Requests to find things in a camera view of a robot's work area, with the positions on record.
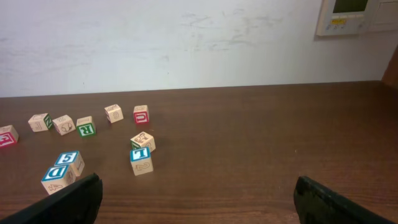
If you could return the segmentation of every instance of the alphabet block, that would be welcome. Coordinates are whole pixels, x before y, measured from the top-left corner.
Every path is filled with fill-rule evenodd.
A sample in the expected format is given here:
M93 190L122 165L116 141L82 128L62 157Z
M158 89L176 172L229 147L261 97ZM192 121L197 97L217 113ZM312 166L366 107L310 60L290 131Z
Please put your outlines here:
M62 117L53 120L53 123L55 129L62 136L76 130L75 124L73 124L72 119L68 115L63 115Z
M80 137L82 138L93 136L96 133L92 116L77 119L76 127Z
M52 119L48 113L35 114L28 120L28 123L34 132L47 131L52 128Z
M13 125L0 128L0 148L17 144L19 135Z
M149 122L149 109L147 105L134 107L134 120L136 124L144 124Z
M148 147L131 150L130 162L134 175L141 175L154 171Z
M45 173L42 184L49 195L74 183L76 176L69 165L50 167Z
M119 105L107 106L105 108L106 117L111 123L115 123L123 119L122 108Z
M85 162L79 151L61 153L55 166L69 165L75 176L79 177L85 167Z
M138 135L134 136L131 141L131 146L133 149L140 149L142 147L148 147L152 152L155 150L155 139L148 133L141 132Z

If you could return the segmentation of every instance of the red block face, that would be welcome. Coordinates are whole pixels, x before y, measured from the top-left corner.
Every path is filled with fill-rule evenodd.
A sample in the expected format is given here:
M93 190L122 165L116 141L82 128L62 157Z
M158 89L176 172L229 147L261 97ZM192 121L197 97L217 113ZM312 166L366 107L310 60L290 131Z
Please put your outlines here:
M149 122L148 114L145 111L134 113L134 119L136 120L136 124L143 124Z
M0 134L0 147L16 144L17 141L13 138L11 133Z

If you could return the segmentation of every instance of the number block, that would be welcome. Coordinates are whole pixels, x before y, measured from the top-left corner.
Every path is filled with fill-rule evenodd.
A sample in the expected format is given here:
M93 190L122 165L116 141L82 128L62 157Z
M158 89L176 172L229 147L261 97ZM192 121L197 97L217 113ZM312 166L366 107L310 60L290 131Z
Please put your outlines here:
M77 127L77 132L82 138L94 136L96 134L95 125L92 116L77 119L76 127Z
M154 171L148 147L131 150L130 162L134 175L141 175Z
M74 183L75 174L69 165L50 167L45 173L42 184L46 191L51 195L62 190L66 186Z
M52 128L52 119L48 113L35 114L28 120L28 123L34 132L48 131Z
M53 120L55 129L60 133L60 135L68 134L76 130L73 120L68 115L63 115L55 120Z
M75 176L79 177L83 172L85 162L83 161L79 151L72 151L61 153L54 165L69 165Z
M105 114L110 123L115 123L123 119L122 108L119 105L107 106Z
M13 125L0 128L0 148L17 144L19 135Z
M134 120L136 124L144 124L149 122L149 109L147 105L134 107Z
M133 149L148 147L151 152L156 149L154 137L145 132L139 133L130 139L130 141Z

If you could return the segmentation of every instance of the wall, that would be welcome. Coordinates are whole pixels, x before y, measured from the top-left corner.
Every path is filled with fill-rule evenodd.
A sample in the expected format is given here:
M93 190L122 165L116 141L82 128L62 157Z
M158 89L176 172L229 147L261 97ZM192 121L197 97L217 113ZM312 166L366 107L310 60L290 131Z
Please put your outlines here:
M397 32L318 39L320 0L4 0L0 96L380 80Z

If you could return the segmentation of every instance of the yellow sticker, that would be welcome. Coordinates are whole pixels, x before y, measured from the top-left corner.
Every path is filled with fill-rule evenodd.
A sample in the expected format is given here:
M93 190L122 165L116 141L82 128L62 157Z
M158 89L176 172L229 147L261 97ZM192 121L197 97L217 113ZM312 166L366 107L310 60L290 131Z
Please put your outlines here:
M333 25L342 25L342 24L346 24L347 20L346 19L332 19L330 21L330 24Z

